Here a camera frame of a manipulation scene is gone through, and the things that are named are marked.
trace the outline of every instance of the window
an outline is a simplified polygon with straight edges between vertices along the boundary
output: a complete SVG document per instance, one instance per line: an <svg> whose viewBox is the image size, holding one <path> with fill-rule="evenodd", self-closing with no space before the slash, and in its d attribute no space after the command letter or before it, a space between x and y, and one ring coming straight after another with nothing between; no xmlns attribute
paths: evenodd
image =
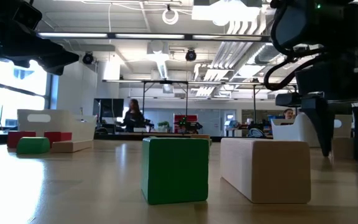
<svg viewBox="0 0 358 224"><path fill-rule="evenodd" d="M30 68L18 67L13 62L0 62L0 84L45 95L47 91L47 72L34 60Z"/></svg>
<svg viewBox="0 0 358 224"><path fill-rule="evenodd" d="M16 91L0 88L0 124L5 127L17 126L17 110L43 110L45 99Z"/></svg>

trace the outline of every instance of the security camera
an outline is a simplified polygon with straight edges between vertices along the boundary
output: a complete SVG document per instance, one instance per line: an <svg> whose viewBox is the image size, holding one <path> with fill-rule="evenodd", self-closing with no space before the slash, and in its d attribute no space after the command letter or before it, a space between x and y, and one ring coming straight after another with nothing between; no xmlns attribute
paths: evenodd
<svg viewBox="0 0 358 224"><path fill-rule="evenodd" d="M94 57L92 52L85 53L85 56L82 58L82 62L85 65L91 65L93 63Z"/></svg>
<svg viewBox="0 0 358 224"><path fill-rule="evenodd" d="M192 61L196 60L196 58L197 58L197 54L194 51L194 49L189 49L186 54L186 61L192 62Z"/></svg>

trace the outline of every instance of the green block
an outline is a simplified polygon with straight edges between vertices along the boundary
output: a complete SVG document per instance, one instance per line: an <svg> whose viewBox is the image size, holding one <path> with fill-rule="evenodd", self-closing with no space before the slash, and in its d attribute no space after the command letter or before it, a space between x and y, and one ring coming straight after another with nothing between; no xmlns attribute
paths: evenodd
<svg viewBox="0 0 358 224"><path fill-rule="evenodd" d="M17 154L41 154L49 152L49 139L43 137L23 137L17 143Z"/></svg>
<svg viewBox="0 0 358 224"><path fill-rule="evenodd" d="M208 198L207 139L146 138L142 152L142 191L151 205Z"/></svg>

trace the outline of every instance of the table surface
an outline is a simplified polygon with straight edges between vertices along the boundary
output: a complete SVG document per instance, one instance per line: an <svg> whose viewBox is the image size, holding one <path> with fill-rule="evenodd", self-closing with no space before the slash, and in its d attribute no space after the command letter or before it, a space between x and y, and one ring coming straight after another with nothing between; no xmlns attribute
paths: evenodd
<svg viewBox="0 0 358 224"><path fill-rule="evenodd" d="M94 149L73 154L23 156L0 145L0 223L358 223L358 162L310 153L307 205L249 202L221 178L220 144L214 142L207 201L150 206L140 190L141 142L95 141Z"/></svg>

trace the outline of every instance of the woman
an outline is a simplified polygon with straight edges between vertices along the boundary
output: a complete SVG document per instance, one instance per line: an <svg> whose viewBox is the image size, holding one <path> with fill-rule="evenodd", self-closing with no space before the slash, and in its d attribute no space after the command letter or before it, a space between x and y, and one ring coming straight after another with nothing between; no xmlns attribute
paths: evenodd
<svg viewBox="0 0 358 224"><path fill-rule="evenodd" d="M144 117L139 109L139 102L137 100L131 100L129 102L129 110L125 113L124 122L121 126L125 127L125 132L133 133L134 128L144 127Z"/></svg>

